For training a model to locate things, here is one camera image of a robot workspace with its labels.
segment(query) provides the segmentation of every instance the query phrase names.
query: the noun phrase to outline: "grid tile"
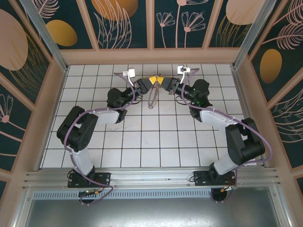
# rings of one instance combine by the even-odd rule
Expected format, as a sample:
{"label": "grid tile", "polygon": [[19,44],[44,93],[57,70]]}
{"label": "grid tile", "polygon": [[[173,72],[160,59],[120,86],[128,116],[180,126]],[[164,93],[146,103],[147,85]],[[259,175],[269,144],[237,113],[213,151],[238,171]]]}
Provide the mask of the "grid tile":
{"label": "grid tile", "polygon": [[[229,66],[183,64],[200,68],[189,84],[197,79],[210,83],[210,103],[232,116],[243,118],[240,102]],[[57,114],[52,123],[42,168],[72,168],[70,154],[56,137],[56,130],[75,106],[84,109],[107,107],[107,93],[116,87],[121,91],[126,83],[113,72],[135,68],[133,81],[161,73],[166,77],[177,75],[178,64],[138,65],[80,65],[71,66],[60,99]],[[194,120],[189,107],[183,101],[168,95],[160,88],[159,101],[148,108],[149,93],[143,101],[127,108],[124,121],[95,127],[89,143],[89,156],[96,167],[175,167],[209,166],[227,153],[225,135],[209,124]]]}

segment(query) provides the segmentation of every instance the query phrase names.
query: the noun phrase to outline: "white tiled floor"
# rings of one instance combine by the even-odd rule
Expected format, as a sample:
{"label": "white tiled floor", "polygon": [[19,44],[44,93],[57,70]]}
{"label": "white tiled floor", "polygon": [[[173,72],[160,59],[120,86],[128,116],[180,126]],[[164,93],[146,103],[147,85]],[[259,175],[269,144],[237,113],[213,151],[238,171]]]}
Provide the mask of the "white tiled floor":
{"label": "white tiled floor", "polygon": [[[209,101],[221,111],[243,118],[229,65],[188,64],[200,68],[190,80],[210,83]],[[136,79],[161,73],[177,75],[177,65],[72,65],[64,86],[54,124],[51,128],[42,167],[72,167],[68,152],[56,137],[56,131],[71,108],[106,107],[107,92],[126,88],[119,77],[112,76],[127,68],[135,68]],[[119,124],[95,128],[89,144],[89,155],[95,167],[184,167],[209,166],[227,153],[225,135],[206,123],[194,120],[189,108],[160,90],[160,101],[154,109],[143,101],[128,108],[125,120]]]}

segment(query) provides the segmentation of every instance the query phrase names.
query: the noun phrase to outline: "black mounting plate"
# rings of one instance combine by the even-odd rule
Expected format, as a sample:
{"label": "black mounting plate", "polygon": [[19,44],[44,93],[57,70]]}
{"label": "black mounting plate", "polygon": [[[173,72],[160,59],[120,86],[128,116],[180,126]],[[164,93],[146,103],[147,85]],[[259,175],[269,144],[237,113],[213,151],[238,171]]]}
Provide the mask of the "black mounting plate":
{"label": "black mounting plate", "polygon": [[228,185],[227,178],[235,183],[235,174],[234,172],[230,171],[224,175],[217,175],[216,181],[212,181],[210,174],[208,171],[195,171],[194,172],[194,179],[195,179],[195,186],[223,186]]}
{"label": "black mounting plate", "polygon": [[[99,185],[89,183],[89,181],[79,178],[79,174],[71,173],[68,179],[68,188],[98,188]],[[110,184],[110,173],[95,173],[95,181],[100,181],[102,184]]]}

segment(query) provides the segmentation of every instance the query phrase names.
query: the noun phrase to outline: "yellow object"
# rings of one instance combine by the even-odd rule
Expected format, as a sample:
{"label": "yellow object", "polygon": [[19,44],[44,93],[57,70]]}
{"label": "yellow object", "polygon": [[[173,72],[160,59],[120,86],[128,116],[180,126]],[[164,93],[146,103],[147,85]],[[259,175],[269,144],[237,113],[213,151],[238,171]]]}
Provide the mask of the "yellow object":
{"label": "yellow object", "polygon": [[262,80],[270,84],[272,83],[279,75],[282,67],[282,57],[279,51],[275,49],[267,50],[260,64],[260,75]]}
{"label": "yellow object", "polygon": [[62,20],[51,20],[46,24],[55,42],[61,46],[73,46],[77,42],[75,30]]}
{"label": "yellow object", "polygon": [[153,77],[148,77],[148,79],[151,81],[152,84],[155,84],[156,81],[158,81],[159,84],[161,84],[163,82],[164,77],[153,76]]}
{"label": "yellow object", "polygon": [[27,35],[22,25],[0,9],[0,65],[8,70],[19,70],[25,64],[27,54]]}
{"label": "yellow object", "polygon": [[125,18],[121,15],[123,9],[127,12],[128,17],[134,15],[138,9],[138,0],[91,0],[91,3],[102,17],[113,21]]}
{"label": "yellow object", "polygon": [[227,19],[235,25],[254,22],[264,0],[229,0],[226,5]]}

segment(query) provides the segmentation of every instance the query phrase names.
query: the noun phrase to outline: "purple cable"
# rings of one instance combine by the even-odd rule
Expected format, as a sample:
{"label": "purple cable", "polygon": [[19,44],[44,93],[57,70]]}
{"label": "purple cable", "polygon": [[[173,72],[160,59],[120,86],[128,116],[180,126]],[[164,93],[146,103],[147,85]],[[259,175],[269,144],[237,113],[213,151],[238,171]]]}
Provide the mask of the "purple cable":
{"label": "purple cable", "polygon": [[73,129],[73,127],[74,127],[75,124],[77,123],[77,121],[78,121],[82,116],[84,116],[85,114],[91,113],[91,112],[95,112],[95,111],[104,111],[104,110],[122,110],[122,109],[125,109],[125,108],[129,107],[129,106],[134,102],[134,100],[135,100],[135,92],[134,92],[134,88],[133,88],[133,86],[131,85],[131,83],[130,83],[129,81],[127,81],[127,80],[122,76],[122,73],[114,73],[114,74],[117,75],[118,77],[120,77],[121,79],[123,79],[124,81],[126,81],[126,83],[128,84],[128,86],[131,88],[131,90],[132,90],[132,92],[133,92],[133,98],[132,98],[131,102],[130,102],[129,104],[127,104],[126,106],[119,107],[119,108],[99,108],[99,109],[95,109],[95,110],[86,110],[85,112],[81,113],[81,114],[74,120],[74,122],[71,124],[70,128],[67,130],[67,133],[66,133],[66,136],[65,136],[64,142],[63,142],[65,149],[68,150],[69,153],[70,153],[71,162],[73,163],[73,165],[74,165],[75,169],[77,170],[77,172],[78,172],[84,179],[86,179],[86,180],[88,180],[89,182],[92,182],[92,183],[94,183],[94,184],[97,184],[97,185],[99,185],[99,186],[101,186],[101,187],[110,188],[110,190],[109,190],[105,195],[103,195],[100,199],[94,200],[94,201],[91,202],[91,203],[87,203],[87,204],[86,204],[86,203],[83,203],[83,201],[82,201],[83,196],[81,196],[80,202],[82,203],[82,205],[86,204],[87,206],[89,206],[89,205],[93,205],[93,204],[95,204],[95,203],[97,203],[97,202],[100,202],[103,198],[105,198],[108,194],[110,194],[110,193],[113,191],[114,188],[113,188],[113,186],[111,186],[111,185],[98,183],[98,182],[96,182],[96,181],[93,181],[93,180],[89,179],[89,178],[88,178],[88,177],[87,177],[87,176],[86,176],[86,175],[77,167],[77,164],[76,164],[76,162],[75,162],[75,160],[74,160],[74,158],[73,158],[73,156],[72,156],[72,150],[71,150],[69,147],[67,147],[67,138],[68,138],[68,136],[69,136],[71,130]]}
{"label": "purple cable", "polygon": [[[187,82],[189,81],[189,79],[190,79],[196,72],[198,72],[199,70],[200,70],[200,69],[192,69],[192,72],[190,73],[189,77],[186,78],[186,80],[184,81],[184,84],[183,84],[183,86],[182,86],[182,91],[181,91],[181,97],[182,97],[183,102],[184,102],[186,105],[188,105],[188,106],[190,106],[190,107],[193,107],[193,108],[195,108],[195,109],[198,109],[198,110],[214,111],[214,112],[216,112],[216,113],[218,113],[218,114],[220,114],[220,115],[222,115],[222,116],[225,116],[225,117],[227,117],[227,118],[229,118],[229,119],[235,121],[236,123],[241,124],[241,125],[244,126],[245,128],[249,129],[251,132],[255,133],[261,140],[263,140],[263,142],[267,145],[267,147],[268,147],[268,149],[269,149],[269,157],[268,157],[268,158],[265,158],[264,160],[261,159],[261,160],[256,160],[256,161],[248,161],[248,162],[246,162],[246,163],[244,163],[244,164],[266,162],[266,161],[270,160],[270,159],[272,158],[272,156],[273,156],[273,150],[272,150],[272,148],[271,148],[269,142],[268,142],[260,133],[258,133],[256,130],[254,130],[253,128],[249,127],[247,124],[245,124],[245,123],[243,123],[243,122],[237,120],[236,118],[231,117],[231,116],[229,116],[229,115],[227,115],[227,114],[225,114],[225,113],[222,113],[221,111],[219,111],[219,110],[217,110],[217,109],[203,108],[203,107],[194,106],[194,105],[191,105],[190,103],[188,103],[188,102],[185,100],[185,98],[184,98],[184,89],[185,89],[185,85],[187,84]],[[242,165],[237,166],[237,167],[234,168],[233,170],[237,170],[237,169],[240,168],[241,166],[242,166]]]}

